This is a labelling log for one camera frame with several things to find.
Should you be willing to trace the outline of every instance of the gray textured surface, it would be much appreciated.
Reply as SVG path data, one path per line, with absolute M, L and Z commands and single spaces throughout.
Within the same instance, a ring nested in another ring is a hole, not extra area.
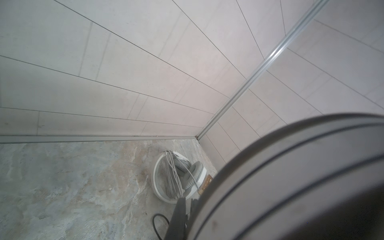
M 165 149 L 216 173 L 195 139 L 0 144 L 0 239 L 157 239 L 174 205 L 148 166 Z

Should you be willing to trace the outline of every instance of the round gray object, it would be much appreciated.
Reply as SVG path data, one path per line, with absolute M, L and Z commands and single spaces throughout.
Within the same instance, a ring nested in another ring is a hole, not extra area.
M 192 176 L 197 180 L 201 173 L 203 172 L 203 164 L 199 161 L 195 162 L 189 169 L 189 171 L 192 173 Z M 189 189 L 191 186 L 195 184 L 195 181 L 193 180 L 192 176 L 189 173 L 186 173 L 184 177 L 181 179 L 181 186 L 184 190 Z

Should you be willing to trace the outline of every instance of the white trim strip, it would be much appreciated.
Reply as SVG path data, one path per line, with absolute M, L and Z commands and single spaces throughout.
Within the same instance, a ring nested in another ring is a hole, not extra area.
M 132 140 L 195 139 L 195 137 L 149 136 L 0 136 L 0 143 L 102 142 Z
M 288 47 L 288 45 L 305 29 L 315 15 L 325 6 L 329 0 L 318 0 L 312 7 L 304 14 L 304 16 L 296 23 L 290 32 L 283 38 L 283 40 L 276 46 L 276 48 L 268 55 L 268 57 L 256 68 L 243 85 L 237 90 L 235 94 L 222 106 L 213 118 L 205 125 L 205 127 L 196 136 L 200 140 L 211 127 L 230 109 L 233 104 L 246 92 L 246 90 L 254 83 L 263 73 L 267 70 L 276 58 Z

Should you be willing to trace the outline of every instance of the black cable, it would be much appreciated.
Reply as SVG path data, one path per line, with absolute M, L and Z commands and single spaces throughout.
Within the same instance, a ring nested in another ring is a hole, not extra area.
M 162 215 L 162 214 L 155 214 L 155 215 L 153 216 L 153 218 L 152 218 L 153 229 L 155 230 L 155 233 L 156 233 L 157 237 L 159 238 L 159 240 L 162 240 L 161 237 L 160 237 L 160 235 L 159 235 L 159 233 L 158 233 L 157 230 L 156 230 L 156 227 L 155 227 L 155 217 L 156 217 L 156 216 L 163 217 L 163 218 L 167 221 L 168 225 L 169 225 L 169 221 L 168 221 L 167 217 L 164 216 L 164 215 Z

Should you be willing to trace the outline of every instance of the paneled wall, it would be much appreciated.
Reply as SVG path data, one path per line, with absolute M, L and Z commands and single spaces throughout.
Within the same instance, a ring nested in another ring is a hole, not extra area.
M 384 114 L 383 13 L 382 0 L 331 0 L 200 140 L 215 167 L 223 167 L 258 138 L 301 119 Z M 283 16 L 285 28 L 291 26 Z
M 249 3 L 1 1 L 0 135 L 195 136 L 263 60 Z

